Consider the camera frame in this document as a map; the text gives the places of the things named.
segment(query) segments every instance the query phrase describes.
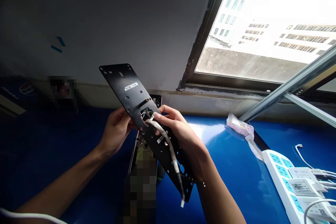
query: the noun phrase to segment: window glass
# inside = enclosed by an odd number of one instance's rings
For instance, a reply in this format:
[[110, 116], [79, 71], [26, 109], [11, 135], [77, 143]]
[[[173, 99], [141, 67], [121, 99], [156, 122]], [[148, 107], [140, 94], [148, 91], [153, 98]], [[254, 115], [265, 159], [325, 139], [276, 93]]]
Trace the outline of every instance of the window glass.
[[284, 83], [336, 44], [335, 0], [221, 1], [196, 72]]

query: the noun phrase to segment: sticker label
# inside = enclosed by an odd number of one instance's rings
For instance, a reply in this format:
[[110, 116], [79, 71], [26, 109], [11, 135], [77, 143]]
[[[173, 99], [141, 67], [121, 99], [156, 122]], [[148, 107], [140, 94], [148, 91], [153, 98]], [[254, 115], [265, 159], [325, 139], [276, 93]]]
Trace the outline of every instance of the sticker label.
[[291, 186], [292, 186], [292, 189], [297, 193], [311, 192], [311, 189], [304, 181], [291, 183]]
[[162, 139], [164, 138], [164, 136], [162, 135], [162, 136], [160, 136], [160, 138], [157, 140], [157, 143], [159, 144], [159, 143], [161, 143], [161, 141], [162, 141]]
[[134, 82], [133, 84], [131, 84], [131, 85], [125, 87], [125, 91], [127, 91], [127, 90], [129, 90], [129, 89], [131, 89], [131, 88], [134, 88], [134, 87], [137, 86], [137, 85], [138, 85], [138, 83], [137, 83], [137, 82]]

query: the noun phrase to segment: blue tape mark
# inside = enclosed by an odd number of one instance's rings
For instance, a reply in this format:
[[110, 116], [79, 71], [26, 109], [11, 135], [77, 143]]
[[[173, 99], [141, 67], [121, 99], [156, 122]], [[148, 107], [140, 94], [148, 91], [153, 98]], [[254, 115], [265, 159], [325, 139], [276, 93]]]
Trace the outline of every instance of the blue tape mark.
[[58, 36], [57, 36], [57, 38], [58, 38], [58, 41], [61, 43], [61, 46], [65, 47], [63, 39], [61, 37], [58, 37]]
[[53, 46], [53, 45], [51, 46], [51, 48], [54, 49], [54, 50], [56, 50], [56, 51], [58, 51], [59, 53], [62, 53], [62, 50], [61, 50], [61, 49], [58, 49], [57, 47], [55, 47], [55, 46]]

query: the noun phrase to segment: window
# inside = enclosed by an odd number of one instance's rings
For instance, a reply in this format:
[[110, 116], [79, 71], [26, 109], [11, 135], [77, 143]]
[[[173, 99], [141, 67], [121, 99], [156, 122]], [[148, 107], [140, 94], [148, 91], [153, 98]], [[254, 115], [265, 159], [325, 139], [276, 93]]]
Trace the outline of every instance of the window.
[[230, 23], [230, 25], [233, 25], [233, 24], [234, 24], [234, 22], [235, 22], [235, 20], [236, 20], [236, 17], [233, 17], [233, 19], [231, 20], [231, 23]]
[[308, 4], [325, 1], [209, 0], [179, 88], [261, 96], [275, 90], [336, 46], [335, 11], [321, 4], [319, 16]]
[[336, 43], [336, 40], [331, 40], [328, 44], [334, 45]]
[[236, 8], [238, 2], [239, 2], [239, 0], [235, 0], [235, 1], [234, 1], [233, 5], [232, 5], [232, 9], [235, 9], [235, 8]]
[[316, 54], [321, 55], [321, 54], [324, 53], [324, 52], [325, 52], [324, 50], [320, 50], [320, 51], [318, 51]]
[[239, 11], [240, 11], [241, 8], [243, 7], [244, 3], [245, 3], [244, 0], [241, 0], [241, 1], [240, 1], [240, 4], [239, 4], [239, 6], [238, 6], [238, 10], [239, 10]]
[[225, 7], [228, 8], [231, 3], [231, 0], [227, 0]]
[[221, 23], [223, 21], [223, 18], [224, 18], [224, 14], [221, 15], [220, 19], [219, 19], [219, 22]]
[[228, 22], [230, 21], [230, 18], [231, 18], [231, 16], [228, 15], [228, 17], [227, 17], [226, 20], [225, 20], [225, 23], [228, 23]]

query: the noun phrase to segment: person's left hand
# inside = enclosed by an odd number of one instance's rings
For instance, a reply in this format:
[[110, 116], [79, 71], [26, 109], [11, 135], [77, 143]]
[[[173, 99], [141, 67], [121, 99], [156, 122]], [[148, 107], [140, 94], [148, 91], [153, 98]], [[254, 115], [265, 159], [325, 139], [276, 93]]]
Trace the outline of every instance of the person's left hand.
[[106, 157], [113, 156], [134, 128], [135, 125], [125, 109], [123, 107], [118, 108], [109, 115], [103, 136], [96, 148]]

